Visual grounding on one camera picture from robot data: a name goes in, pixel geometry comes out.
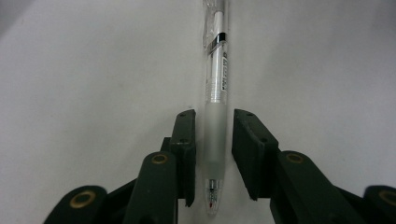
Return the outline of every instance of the white surface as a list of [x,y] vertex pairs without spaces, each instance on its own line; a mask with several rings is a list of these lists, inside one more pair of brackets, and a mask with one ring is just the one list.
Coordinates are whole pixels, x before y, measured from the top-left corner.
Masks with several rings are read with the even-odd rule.
[[[41,223],[71,189],[111,191],[135,178],[182,110],[197,111],[200,149],[201,1],[1,0],[0,8],[1,223]],[[274,222],[268,200],[248,198],[231,157],[236,107],[341,188],[396,186],[395,12],[392,0],[231,1],[222,202],[209,220],[197,178],[179,223]]]

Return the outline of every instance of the ballpoint pen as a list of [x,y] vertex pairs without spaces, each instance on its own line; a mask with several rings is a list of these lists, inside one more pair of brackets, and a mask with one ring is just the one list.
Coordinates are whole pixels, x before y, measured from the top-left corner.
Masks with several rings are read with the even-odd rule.
[[215,215],[224,179],[227,121],[227,0],[204,0],[207,52],[203,178],[206,210]]

